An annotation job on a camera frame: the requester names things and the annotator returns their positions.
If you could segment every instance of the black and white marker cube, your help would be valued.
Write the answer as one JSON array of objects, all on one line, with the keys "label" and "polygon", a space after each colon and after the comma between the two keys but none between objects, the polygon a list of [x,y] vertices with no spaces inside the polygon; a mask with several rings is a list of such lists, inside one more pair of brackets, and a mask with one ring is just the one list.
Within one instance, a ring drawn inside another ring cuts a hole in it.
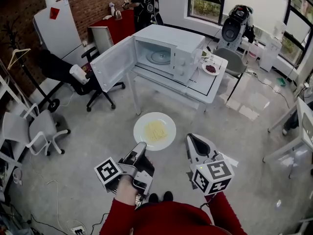
[{"label": "black and white marker cube", "polygon": [[103,161],[101,164],[97,165],[94,168],[97,173],[98,178],[100,179],[103,187],[106,188],[106,184],[112,181],[114,178],[122,174],[120,167],[113,161],[112,157],[109,157],[107,160]]},{"label": "black and white marker cube", "polygon": [[192,181],[204,195],[211,195],[225,190],[234,175],[228,160],[219,160],[196,165]]}]

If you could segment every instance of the coat rack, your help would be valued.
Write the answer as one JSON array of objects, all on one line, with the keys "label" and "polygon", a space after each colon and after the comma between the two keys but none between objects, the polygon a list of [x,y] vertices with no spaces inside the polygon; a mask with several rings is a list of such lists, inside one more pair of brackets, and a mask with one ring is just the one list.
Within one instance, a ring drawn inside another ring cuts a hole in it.
[{"label": "coat rack", "polygon": [[22,52],[16,51],[16,49],[20,49],[19,43],[16,42],[15,38],[17,36],[17,31],[13,32],[13,25],[17,21],[19,17],[17,17],[11,27],[9,21],[6,21],[6,24],[4,25],[4,29],[2,31],[6,32],[10,38],[10,43],[3,43],[9,45],[9,48],[13,49],[13,55],[17,57],[17,60],[19,64],[21,65],[22,69],[24,70],[25,74],[29,77],[30,81],[35,85],[35,87],[39,90],[39,92],[44,96],[45,100],[49,103],[48,110],[51,112],[56,111],[56,109],[60,105],[60,101],[58,99],[51,100],[45,93],[44,91],[40,88],[39,84],[36,82],[36,80],[33,78],[33,76],[30,74],[29,70],[25,66],[24,60],[21,58],[22,57]]}]

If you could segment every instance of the noodles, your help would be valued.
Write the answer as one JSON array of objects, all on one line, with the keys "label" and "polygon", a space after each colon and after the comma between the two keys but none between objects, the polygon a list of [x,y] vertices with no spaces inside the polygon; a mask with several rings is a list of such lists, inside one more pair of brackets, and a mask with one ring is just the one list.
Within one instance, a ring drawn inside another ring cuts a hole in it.
[{"label": "noodles", "polygon": [[152,121],[145,126],[145,135],[148,141],[156,142],[167,137],[166,128],[162,121]]}]

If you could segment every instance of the brick wall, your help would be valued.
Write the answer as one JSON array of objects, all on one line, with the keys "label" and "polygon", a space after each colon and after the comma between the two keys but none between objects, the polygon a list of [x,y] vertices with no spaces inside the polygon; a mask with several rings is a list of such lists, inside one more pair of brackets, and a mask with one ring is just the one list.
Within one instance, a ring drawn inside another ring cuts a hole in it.
[{"label": "brick wall", "polygon": [[[69,0],[81,40],[87,39],[87,27],[89,25],[110,14],[109,2],[113,2],[118,9],[122,10],[121,4],[123,0]],[[45,0],[0,0],[0,29],[3,28],[7,20],[13,22],[19,16],[14,25],[14,31],[17,30],[18,32],[20,48],[32,49],[26,54],[26,66],[39,84],[45,77],[35,63],[41,46],[32,20],[34,15],[44,8]],[[5,42],[9,42],[9,38],[5,32],[0,31],[0,43]],[[0,58],[6,66],[10,62],[11,55],[12,49],[0,45]],[[15,65],[10,70],[10,73],[27,95],[30,95],[35,90],[35,87],[19,65]]]}]

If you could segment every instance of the white plate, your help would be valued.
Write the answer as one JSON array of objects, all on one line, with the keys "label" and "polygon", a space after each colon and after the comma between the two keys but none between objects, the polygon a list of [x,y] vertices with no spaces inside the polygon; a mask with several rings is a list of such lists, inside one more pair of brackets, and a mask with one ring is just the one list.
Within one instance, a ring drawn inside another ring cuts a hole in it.
[{"label": "white plate", "polygon": [[[160,120],[165,125],[167,136],[156,142],[150,142],[145,135],[145,126],[152,121]],[[147,144],[147,150],[159,151],[168,147],[176,136],[176,126],[174,121],[167,115],[160,112],[151,112],[143,115],[137,120],[134,126],[134,138],[137,143],[145,142]]]},{"label": "white plate", "polygon": [[209,58],[210,56],[211,56],[211,53],[209,52],[207,52],[206,50],[203,50],[205,53],[206,53],[206,55],[205,56],[202,56],[202,54],[201,54],[201,57],[202,58]]},{"label": "white plate", "polygon": [[[206,66],[207,66],[207,65],[212,65],[212,66],[215,68],[215,71],[216,71],[216,72],[215,72],[215,73],[209,72],[209,71],[206,69]],[[219,69],[217,69],[216,65],[213,64],[212,62],[203,63],[203,64],[202,64],[202,69],[204,70],[205,73],[208,73],[208,74],[210,74],[210,75],[212,75],[212,76],[217,76],[218,74],[220,74]]]}]

